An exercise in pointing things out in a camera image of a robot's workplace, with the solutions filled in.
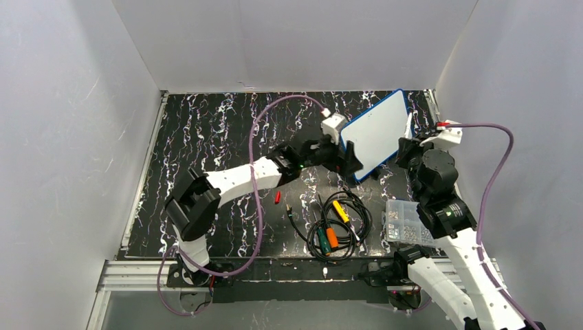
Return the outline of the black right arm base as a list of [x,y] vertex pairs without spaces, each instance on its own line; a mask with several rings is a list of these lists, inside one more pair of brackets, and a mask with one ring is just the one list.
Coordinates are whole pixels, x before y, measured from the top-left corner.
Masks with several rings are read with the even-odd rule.
[[398,312],[413,314],[432,302],[431,297],[423,297],[421,287],[406,277],[393,261],[368,263],[361,267],[356,278],[370,287],[387,288],[389,304]]

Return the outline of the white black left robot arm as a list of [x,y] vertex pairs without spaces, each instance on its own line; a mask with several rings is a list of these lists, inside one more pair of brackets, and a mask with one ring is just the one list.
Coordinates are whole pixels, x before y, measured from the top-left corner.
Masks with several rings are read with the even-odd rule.
[[179,176],[164,209],[177,238],[177,253],[190,272],[213,275],[206,234],[225,203],[252,193],[260,203],[259,191],[288,184],[304,168],[324,166],[341,176],[351,176],[363,165],[352,142],[340,146],[330,135],[300,144],[282,143],[266,156],[228,170],[198,173],[192,168]]

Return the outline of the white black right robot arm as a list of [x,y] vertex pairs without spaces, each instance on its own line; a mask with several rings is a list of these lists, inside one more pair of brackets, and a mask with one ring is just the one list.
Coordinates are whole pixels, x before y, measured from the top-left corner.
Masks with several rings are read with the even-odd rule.
[[518,308],[478,239],[478,223],[458,196],[454,158],[432,142],[401,137],[397,165],[406,169],[422,224],[443,250],[463,287],[420,246],[395,253],[397,269],[420,286],[457,329],[544,329]]

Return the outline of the red capped whiteboard marker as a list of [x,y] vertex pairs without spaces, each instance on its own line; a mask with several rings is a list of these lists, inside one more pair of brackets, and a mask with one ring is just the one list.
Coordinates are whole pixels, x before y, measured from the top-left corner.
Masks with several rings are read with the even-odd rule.
[[404,132],[404,137],[407,139],[410,139],[413,136],[413,134],[412,134],[412,121],[413,121],[413,113],[410,112],[408,114],[408,117],[407,117],[406,129]]

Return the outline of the blue framed whiteboard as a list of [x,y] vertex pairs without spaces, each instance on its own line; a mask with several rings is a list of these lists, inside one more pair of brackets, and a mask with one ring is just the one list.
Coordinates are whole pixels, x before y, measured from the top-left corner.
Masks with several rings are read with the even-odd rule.
[[410,110],[402,89],[381,99],[356,116],[342,129],[340,141],[355,144],[355,154],[363,169],[354,174],[357,182],[365,180],[377,167],[397,154],[398,139],[404,136]]

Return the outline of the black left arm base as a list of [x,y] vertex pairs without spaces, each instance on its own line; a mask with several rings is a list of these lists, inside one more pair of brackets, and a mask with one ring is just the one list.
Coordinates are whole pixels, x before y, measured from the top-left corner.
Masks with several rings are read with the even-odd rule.
[[181,256],[176,256],[176,264],[170,265],[166,287],[181,291],[179,296],[183,313],[197,314],[209,307],[214,299],[215,289],[231,287],[231,276],[215,276],[200,270],[196,272],[186,267]]

